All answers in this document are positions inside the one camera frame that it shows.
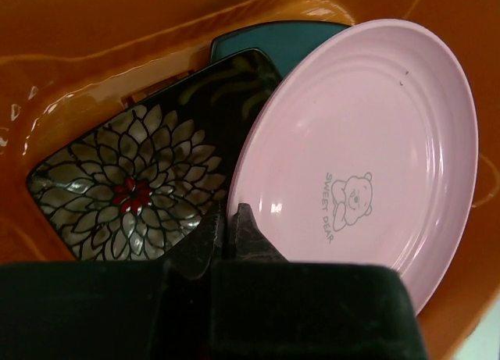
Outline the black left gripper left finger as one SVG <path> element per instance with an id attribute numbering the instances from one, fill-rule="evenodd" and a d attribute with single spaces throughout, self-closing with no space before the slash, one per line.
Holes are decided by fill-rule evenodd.
<path id="1" fill-rule="evenodd" d="M 214 204 L 155 260 L 3 265 L 2 358 L 208 358 L 209 267 L 224 232 Z"/>

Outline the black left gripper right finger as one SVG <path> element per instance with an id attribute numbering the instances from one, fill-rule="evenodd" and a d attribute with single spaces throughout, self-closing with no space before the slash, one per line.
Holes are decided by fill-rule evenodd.
<path id="1" fill-rule="evenodd" d="M 214 359 L 425 359 L 409 294 L 383 266 L 288 262 L 251 207 L 230 221 L 211 269 Z"/>

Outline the black square floral plate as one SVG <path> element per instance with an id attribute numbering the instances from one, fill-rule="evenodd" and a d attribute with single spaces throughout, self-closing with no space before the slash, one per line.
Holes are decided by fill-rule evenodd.
<path id="1" fill-rule="evenodd" d="M 71 141 L 30 172 L 27 189 L 74 258 L 158 258 L 226 197 L 280 79 L 256 48 L 229 55 Z"/>

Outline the pink round plate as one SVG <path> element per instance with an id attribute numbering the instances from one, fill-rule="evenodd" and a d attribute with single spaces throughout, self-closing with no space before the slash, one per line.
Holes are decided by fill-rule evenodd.
<path id="1" fill-rule="evenodd" d="M 478 164 L 459 60 L 406 20 L 372 20 L 304 58 L 246 139 L 227 214 L 248 204 L 291 262 L 387 266 L 420 312 L 470 214 Z"/>

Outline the teal square plate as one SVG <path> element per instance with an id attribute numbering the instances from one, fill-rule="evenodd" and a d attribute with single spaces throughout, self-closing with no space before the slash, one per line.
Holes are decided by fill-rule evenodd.
<path id="1" fill-rule="evenodd" d="M 310 52 L 347 25 L 316 20 L 283 20 L 258 23 L 216 37 L 210 47 L 210 62 L 248 48 L 265 53 L 282 77 L 290 73 Z"/>

